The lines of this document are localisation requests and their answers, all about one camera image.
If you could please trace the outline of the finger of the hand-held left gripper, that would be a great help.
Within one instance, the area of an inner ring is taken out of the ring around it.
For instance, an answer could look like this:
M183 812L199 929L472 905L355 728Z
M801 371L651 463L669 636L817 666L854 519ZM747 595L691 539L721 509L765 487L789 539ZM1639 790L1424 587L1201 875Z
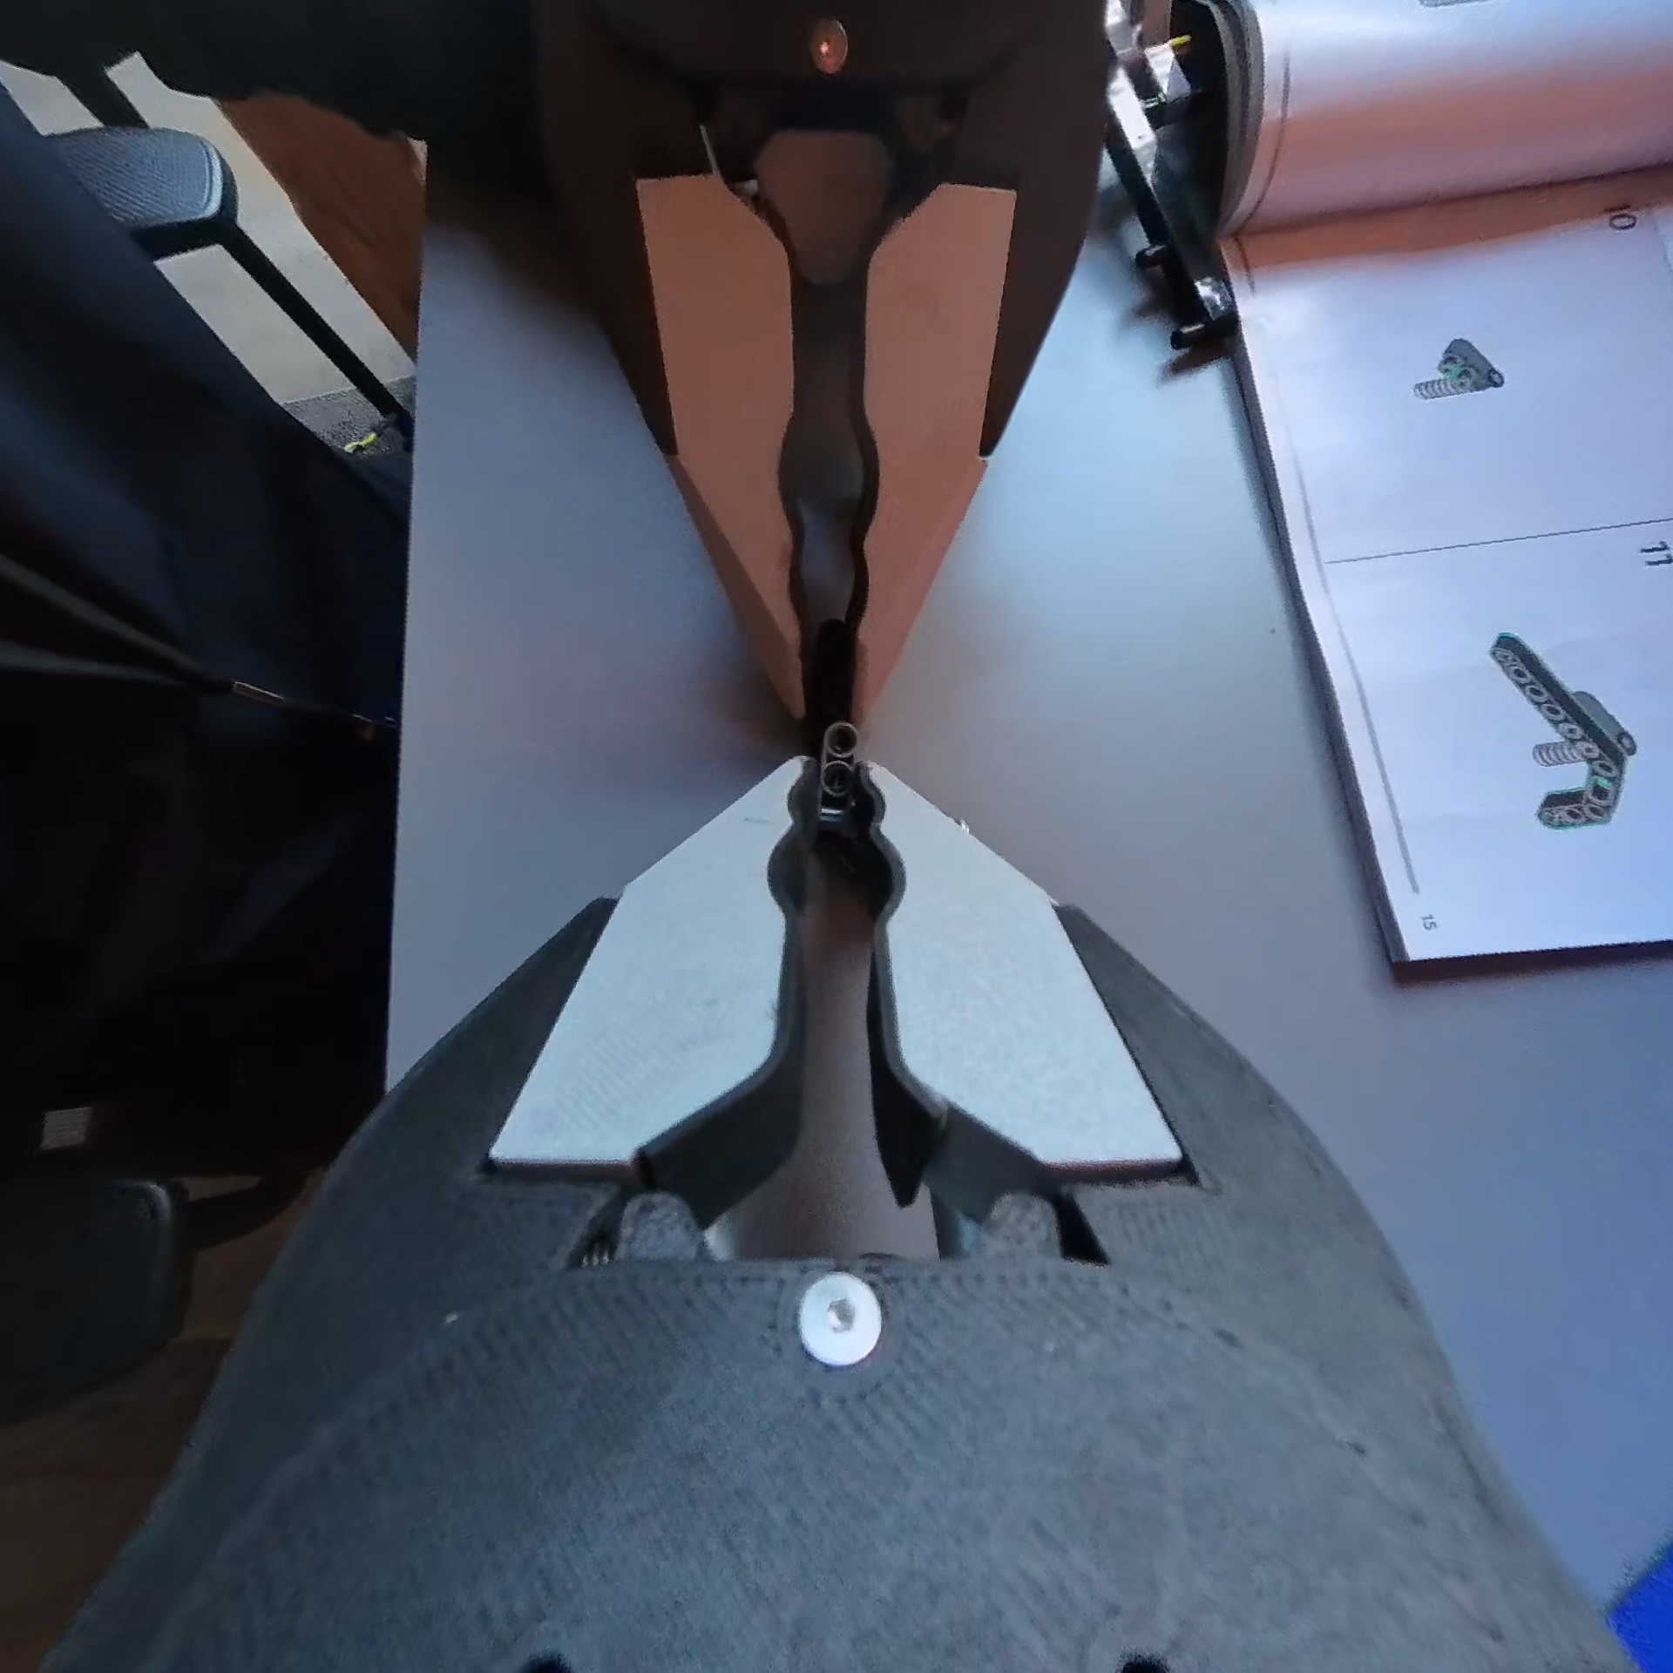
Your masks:
M805 720L797 537L781 479L795 403L789 250L715 172L637 178L635 194L673 417L669 465L749 650Z
M942 180L864 222L850 324L850 698L876 700L988 467L984 427L1016 192Z

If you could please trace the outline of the blue mat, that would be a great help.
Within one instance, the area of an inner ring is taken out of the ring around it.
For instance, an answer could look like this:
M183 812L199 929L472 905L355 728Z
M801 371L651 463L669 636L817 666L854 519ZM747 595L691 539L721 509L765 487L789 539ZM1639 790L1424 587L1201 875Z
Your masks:
M1607 1618L1623 1650L1639 1670L1671 1670L1673 1553L1667 1543L1657 1557L1611 1600Z

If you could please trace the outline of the black lego assembly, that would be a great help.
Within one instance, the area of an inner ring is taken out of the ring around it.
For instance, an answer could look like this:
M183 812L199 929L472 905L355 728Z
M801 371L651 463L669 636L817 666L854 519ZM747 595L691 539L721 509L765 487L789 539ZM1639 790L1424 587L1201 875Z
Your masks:
M1103 148L1135 212L1135 268L1167 302L1177 356L1223 350L1239 330L1219 246L1237 87L1211 3L1103 5Z

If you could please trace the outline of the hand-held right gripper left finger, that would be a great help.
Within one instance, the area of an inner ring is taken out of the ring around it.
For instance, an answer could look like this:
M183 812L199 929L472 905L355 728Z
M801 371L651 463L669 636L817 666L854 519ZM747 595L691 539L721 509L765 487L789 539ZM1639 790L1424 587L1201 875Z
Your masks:
M711 1226L803 1124L817 802L793 756L613 899L508 1116L498 1170L641 1186Z

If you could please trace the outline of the lego instruction booklet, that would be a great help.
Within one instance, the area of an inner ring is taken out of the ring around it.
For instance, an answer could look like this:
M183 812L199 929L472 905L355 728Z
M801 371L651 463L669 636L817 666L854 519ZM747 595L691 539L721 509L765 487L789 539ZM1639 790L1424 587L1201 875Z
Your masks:
M1671 3L1207 3L1241 375L1394 959L1669 941Z

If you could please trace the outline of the dark grey lego beam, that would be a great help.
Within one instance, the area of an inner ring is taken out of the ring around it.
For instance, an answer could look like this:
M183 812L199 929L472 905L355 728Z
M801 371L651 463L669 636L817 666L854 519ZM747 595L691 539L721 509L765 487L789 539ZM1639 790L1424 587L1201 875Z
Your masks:
M872 836L874 804L854 722L833 720L825 726L817 768L815 836L848 848L864 846Z

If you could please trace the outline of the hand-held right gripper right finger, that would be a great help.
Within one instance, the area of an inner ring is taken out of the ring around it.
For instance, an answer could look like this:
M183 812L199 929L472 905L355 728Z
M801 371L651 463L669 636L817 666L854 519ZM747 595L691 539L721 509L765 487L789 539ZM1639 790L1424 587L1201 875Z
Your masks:
M1010 1192L1169 1178L1185 1148L1028 873L882 766L860 768L874 901L874 1132L900 1204L970 1220Z

